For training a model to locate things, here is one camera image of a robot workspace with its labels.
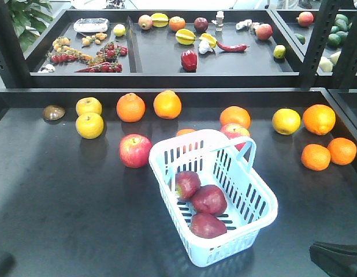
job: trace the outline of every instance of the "garlic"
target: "garlic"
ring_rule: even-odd
[[[209,42],[206,40],[202,40],[199,43],[199,53],[205,54],[207,52],[213,52],[213,49],[209,46]]]

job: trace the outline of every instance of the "white device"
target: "white device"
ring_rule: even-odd
[[[77,33],[97,33],[108,30],[109,20],[105,18],[81,18],[78,19],[73,29]]]

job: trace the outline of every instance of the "orange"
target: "orange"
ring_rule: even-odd
[[[329,133],[334,128],[335,120],[334,110],[323,104],[312,105],[303,113],[304,127],[319,136]]]
[[[181,100],[174,91],[168,89],[154,98],[153,107],[157,116],[174,119],[181,113]]]
[[[192,133],[192,132],[195,132],[195,130],[194,129],[181,129],[181,130],[177,131],[176,137],[182,136],[183,134]]]
[[[168,26],[173,32],[177,32],[178,30],[185,28],[185,20],[179,16],[171,17]]]
[[[221,126],[228,123],[238,123],[242,127],[249,129],[251,118],[248,111],[238,106],[230,106],[224,109],[220,115]]]
[[[343,137],[334,138],[329,143],[328,150],[331,154],[331,161],[340,166],[353,162],[357,154],[357,146],[354,142]]]
[[[145,109],[143,99],[132,92],[120,97],[116,105],[117,115],[124,122],[139,121]]]
[[[330,151],[319,144],[308,144],[302,152],[300,160],[308,169],[321,171],[328,168],[330,163]]]

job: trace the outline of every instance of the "red bell pepper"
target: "red bell pepper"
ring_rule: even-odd
[[[181,65],[186,71],[195,71],[198,64],[198,56],[192,51],[188,50],[181,54]]]

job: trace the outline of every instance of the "red apple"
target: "red apple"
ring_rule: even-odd
[[[198,33],[204,33],[208,29],[208,21],[204,17],[194,20],[194,28]]]
[[[189,201],[200,185],[199,175],[195,171],[181,171],[175,176],[178,199],[181,201]]]
[[[142,167],[148,163],[152,146],[149,138],[140,134],[129,134],[120,142],[120,158],[127,167]]]
[[[215,238],[227,233],[225,223],[211,214],[198,213],[193,215],[189,228],[193,234],[201,238]]]
[[[301,12],[296,20],[300,26],[308,27],[313,23],[313,14],[311,12]]]
[[[226,137],[228,137],[229,139],[233,139],[235,137],[241,137],[241,136],[250,137],[250,133],[248,129],[242,127],[238,123],[227,123],[220,128],[220,132],[225,134]],[[245,143],[239,143],[235,145],[235,147],[240,151],[244,145]]]
[[[222,215],[227,202],[223,191],[216,185],[201,186],[191,197],[191,204],[196,212]]]
[[[268,40],[272,35],[272,27],[268,23],[263,23],[255,30],[255,34],[260,40]]]

